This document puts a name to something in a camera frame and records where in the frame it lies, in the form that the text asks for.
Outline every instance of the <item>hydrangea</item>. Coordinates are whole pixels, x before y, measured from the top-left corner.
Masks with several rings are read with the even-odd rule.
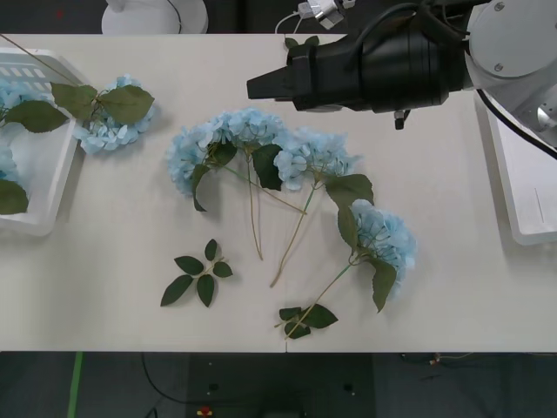
[[[20,183],[13,154],[11,149],[5,145],[0,145],[0,180],[15,181],[18,184]]]
[[[126,74],[123,77],[118,77],[114,83],[107,85],[106,90],[114,90],[117,87],[124,87],[129,84],[141,87],[141,83]],[[77,126],[73,136],[76,139],[81,139],[81,147],[88,154],[94,154],[101,150],[113,151],[120,146],[136,142],[139,134],[149,129],[154,114],[155,107],[152,106],[140,121],[133,125],[122,125],[106,111],[102,111],[100,119],[90,121],[85,127]]]
[[[253,107],[227,114],[228,127],[237,142],[255,142],[269,145],[280,133],[285,124],[277,115],[263,113]]]
[[[194,126],[190,131],[182,128],[182,133],[174,137],[166,152],[168,173],[172,181],[185,196],[191,196],[191,175],[197,164],[203,163],[207,147],[201,144],[210,130],[206,124]]]
[[[377,209],[367,200],[356,200],[352,213],[358,228],[359,245],[368,248],[397,270],[390,297],[397,294],[406,275],[414,267],[416,240],[406,228],[404,220],[392,213]]]
[[[360,159],[346,153],[343,135],[306,127],[294,132],[282,131],[272,142],[283,150],[274,159],[274,164],[278,176],[290,190],[301,188],[304,172],[346,176],[353,173],[354,165]]]
[[[203,126],[207,136],[200,143],[202,146],[226,141],[231,141],[235,146],[250,142],[269,145],[285,130],[281,118],[252,107],[241,111],[225,111]]]
[[[33,91],[25,84],[9,83],[0,79],[0,107],[11,109],[27,100],[46,100],[46,96]]]

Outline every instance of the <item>green leaf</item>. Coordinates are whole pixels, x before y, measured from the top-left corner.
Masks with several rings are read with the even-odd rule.
[[[264,145],[252,153],[253,168],[259,176],[259,182],[265,189],[280,190],[282,180],[279,169],[274,165],[274,159],[282,151],[275,144]]]
[[[217,254],[217,241],[214,239],[210,240],[206,247],[205,247],[205,258],[209,261],[213,261],[215,259],[215,255]]]
[[[319,37],[317,37],[317,36],[308,37],[305,40],[304,44],[305,45],[319,46]]]
[[[298,42],[296,41],[296,39],[292,39],[291,37],[288,37],[285,39],[285,45],[286,48],[290,50],[291,48],[298,46]]]
[[[230,142],[209,145],[209,154],[217,161],[218,165],[227,165],[236,155],[238,148]]]
[[[232,276],[232,269],[223,261],[215,263],[215,267],[213,267],[212,272],[220,278]]]
[[[27,193],[18,183],[0,180],[0,215],[27,212],[28,205]]]
[[[306,324],[308,327],[312,328],[327,328],[337,321],[337,317],[334,316],[330,310],[321,305],[315,305],[310,313],[304,318],[302,323]]]
[[[340,236],[352,249],[352,254],[358,249],[358,228],[352,210],[348,206],[339,208],[339,231]]]
[[[91,103],[97,96],[97,90],[90,85],[67,85],[50,83],[54,102],[63,107],[75,119],[88,119],[91,116]]]
[[[184,273],[196,275],[201,274],[204,270],[203,263],[194,257],[190,257],[188,255],[184,257],[178,257],[174,259],[178,267],[180,267]]]
[[[204,274],[198,280],[198,295],[203,304],[209,307],[215,292],[215,280],[210,274]]]
[[[193,278],[189,274],[175,279],[164,291],[163,299],[160,301],[160,306],[167,307],[176,300],[180,299],[180,296],[188,290],[191,283],[193,283]]]
[[[367,259],[372,266],[375,267],[375,275],[373,276],[373,301],[381,312],[386,304],[391,289],[393,288],[394,281],[397,278],[397,271],[389,263],[379,259]]]
[[[278,316],[280,316],[281,320],[291,320],[296,315],[302,312],[301,307],[285,307],[284,309],[280,309],[278,311]]]
[[[33,133],[54,131],[68,118],[48,102],[29,100],[12,107],[6,113],[6,124],[16,122]]]
[[[285,334],[288,335],[294,327],[296,327],[296,324],[294,324],[293,322],[288,322],[285,325]],[[300,324],[289,338],[297,340],[298,338],[305,337],[306,335],[309,335],[311,333],[312,330],[309,327],[304,327],[302,324]]]
[[[325,188],[339,209],[342,206],[350,207],[357,199],[373,204],[372,182],[363,174],[332,177],[325,182]]]
[[[143,119],[155,101],[151,94],[136,85],[117,87],[97,100],[122,125],[132,125]]]
[[[211,169],[207,165],[197,164],[191,174],[191,192],[193,193],[193,205],[198,212],[207,212],[198,202],[198,185],[201,178]]]

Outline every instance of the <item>white plastic basket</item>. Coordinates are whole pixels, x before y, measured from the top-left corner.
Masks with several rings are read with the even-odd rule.
[[[70,80],[79,84],[86,82],[78,71],[53,52],[29,52]],[[59,74],[16,48],[0,48],[0,78],[25,84],[45,94],[50,94],[50,82],[68,84]],[[76,120],[71,118],[55,131],[41,134],[30,133],[17,124],[8,124],[0,130],[0,144],[9,145],[13,151],[30,199],[27,213],[0,216],[0,228],[38,236],[52,231],[76,151],[77,141],[71,137],[75,124]]]

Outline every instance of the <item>flower stem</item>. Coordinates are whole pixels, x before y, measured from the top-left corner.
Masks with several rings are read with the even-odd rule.
[[[253,193],[252,193],[252,175],[250,174],[250,158],[246,155],[245,162],[247,163],[247,185],[250,189],[250,214],[252,216],[252,231],[253,239],[255,240],[255,248],[258,250],[258,256],[263,261],[263,254],[261,253],[261,245],[258,243],[258,235],[255,233],[255,221],[253,220]]]
[[[340,273],[337,275],[337,277],[335,277],[335,278],[332,280],[332,282],[329,283],[329,286],[327,286],[327,287],[325,288],[325,290],[324,290],[323,292],[321,292],[321,294],[319,295],[319,297],[313,302],[313,305],[311,305],[311,306],[309,307],[309,309],[307,309],[307,311],[305,311],[305,313],[302,315],[302,317],[301,317],[301,318],[299,319],[299,321],[296,323],[296,325],[294,326],[294,328],[290,330],[290,333],[288,333],[288,335],[285,337],[285,340],[287,340],[287,339],[292,335],[292,333],[293,333],[294,331],[296,331],[296,328],[299,326],[299,324],[302,323],[302,321],[305,319],[305,317],[312,311],[312,309],[315,307],[315,305],[317,305],[317,302],[320,301],[320,299],[323,297],[323,295],[324,295],[325,293],[327,293],[327,290],[329,290],[329,289],[331,288],[331,286],[334,285],[335,282],[336,282],[338,279],[340,279],[340,277],[341,277],[344,273],[346,273],[350,267],[352,267],[352,264],[349,264],[348,266],[346,266],[346,267],[342,270],[342,272],[340,272]]]
[[[310,196],[307,198],[307,201],[305,202],[305,207],[304,207],[304,212],[307,211],[307,207],[310,205],[310,202],[312,201],[312,197],[313,194],[315,193],[315,186],[317,185],[314,184],[312,186],[312,192],[310,193]],[[304,220],[304,214],[302,214],[302,216],[299,217],[299,221],[298,224],[296,225],[296,230],[294,231],[294,235],[292,235],[292,239],[290,240],[290,244],[288,244],[288,247],[286,248],[285,251],[285,255],[282,256],[282,260],[280,261],[280,265],[278,266],[278,271],[277,271],[277,275],[275,276],[275,279],[272,281],[271,283],[271,287],[274,287],[277,284],[277,281],[279,281],[280,279],[280,275],[282,274],[282,271],[285,269],[285,264],[286,264],[286,256],[288,255],[288,253],[290,252],[290,249],[292,248],[292,245],[294,244],[294,240],[296,239],[296,235],[298,235],[298,231],[300,226],[302,225],[302,220]]]
[[[0,33],[0,37],[4,38],[6,41],[8,41],[10,44],[15,45],[17,48],[19,48],[21,51],[25,52],[27,55],[35,58],[39,63],[41,63],[42,65],[44,65],[45,67],[53,70],[54,72],[56,72],[56,74],[62,78],[65,78],[66,80],[68,80],[72,85],[77,86],[77,83],[75,81],[73,81],[72,79],[66,77],[64,74],[62,74],[60,71],[56,70],[55,68],[52,68],[50,65],[48,65],[47,63],[45,63],[41,58],[37,57],[36,55],[31,54],[29,51],[27,51],[23,46],[19,46],[18,44],[16,44],[14,41],[12,41],[11,39],[9,39],[8,37],[6,37],[5,35],[3,35],[2,33]]]
[[[252,181],[248,180],[247,177],[243,176],[242,174],[240,174],[239,172],[237,172],[236,170],[232,170],[230,167],[227,167],[226,165],[219,165],[220,168],[224,168],[225,170],[227,170],[228,172],[231,172],[232,174],[234,174],[235,176],[241,178],[242,180],[248,181],[250,182],[252,185],[255,185],[257,188],[259,188],[262,192],[267,193],[269,196],[271,196],[273,199],[278,200],[281,203],[284,203],[285,205],[291,207],[292,209],[297,210],[298,212],[301,212],[303,215],[307,215],[307,213],[305,211],[302,211],[300,208],[291,205],[290,203],[282,200],[281,198],[278,198],[277,196],[275,196],[274,194],[268,192],[266,189],[264,189],[263,187],[261,187],[260,185],[258,185],[257,183],[253,183]]]

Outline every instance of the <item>green strip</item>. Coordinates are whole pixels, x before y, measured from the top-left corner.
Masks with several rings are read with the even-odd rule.
[[[81,363],[84,360],[83,351],[76,352],[76,361],[73,363],[71,376],[70,403],[68,404],[68,418],[75,418],[77,407],[77,392],[79,391],[79,377],[81,376]]]

